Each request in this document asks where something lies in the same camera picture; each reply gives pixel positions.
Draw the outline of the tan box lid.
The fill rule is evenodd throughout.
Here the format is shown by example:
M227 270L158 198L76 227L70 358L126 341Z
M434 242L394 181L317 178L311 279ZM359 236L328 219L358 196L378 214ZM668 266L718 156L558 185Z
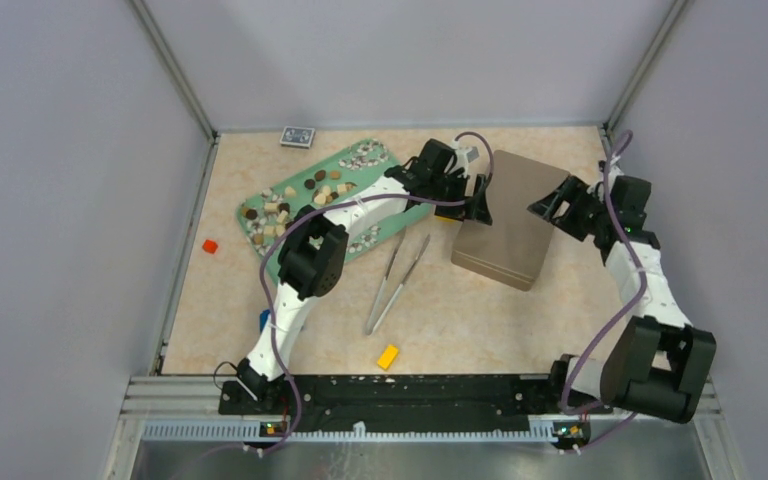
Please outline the tan box lid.
M569 172L504 150L494 152L494 162L486 192L493 223L464 222L450 260L465 270L529 291L541 273L554 227L528 207L552 193Z

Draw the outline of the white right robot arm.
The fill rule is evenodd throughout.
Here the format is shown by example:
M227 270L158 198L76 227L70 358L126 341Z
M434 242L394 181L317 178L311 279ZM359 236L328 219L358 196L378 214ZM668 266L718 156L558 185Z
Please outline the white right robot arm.
M579 357L546 385L549 404L572 412L588 395L609 407L683 424L695 415L717 343L678 306L645 229L650 182L619 175L589 186L568 176L529 211L571 237L593 239L614 279L625 327L603 361Z

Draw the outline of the metal tweezers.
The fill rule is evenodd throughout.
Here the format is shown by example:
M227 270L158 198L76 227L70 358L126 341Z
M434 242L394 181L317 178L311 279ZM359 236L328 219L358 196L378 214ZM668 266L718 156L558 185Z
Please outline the metal tweezers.
M415 255L405 268L405 271L395 275L396 271L394 270L394 267L400 256L400 250L405 236L405 230L401 231L396 236L396 243L387 258L382 279L379 283L378 290L373 299L372 308L364 326L364 333L367 336L373 335L380 329L382 323L389 315L389 312L401 296L403 290L406 288L420 261L423 259L431 241L431 235L427 234L419 244Z

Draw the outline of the green plastic tray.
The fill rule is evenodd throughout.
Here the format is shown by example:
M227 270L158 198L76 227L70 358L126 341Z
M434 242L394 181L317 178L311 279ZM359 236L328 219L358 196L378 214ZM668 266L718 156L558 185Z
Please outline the green plastic tray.
M262 258L298 210L319 208L370 187L401 161L383 142L367 138L245 199L235 212L246 239Z

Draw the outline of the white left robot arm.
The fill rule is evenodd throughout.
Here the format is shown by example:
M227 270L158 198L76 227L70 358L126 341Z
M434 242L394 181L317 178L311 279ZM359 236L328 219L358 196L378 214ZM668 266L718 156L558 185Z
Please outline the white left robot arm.
M470 162L456 140L428 140L405 165L384 170L373 183L343 201L302 208L290 227L267 250L261 276L272 257L279 266L275 290L266 289L266 324L253 349L236 367L243 401L257 413L279 404L278 381L290 377L292 348L310 311L342 276L349 243L371 226L423 204L438 217L489 225L486 191L495 172L471 175Z

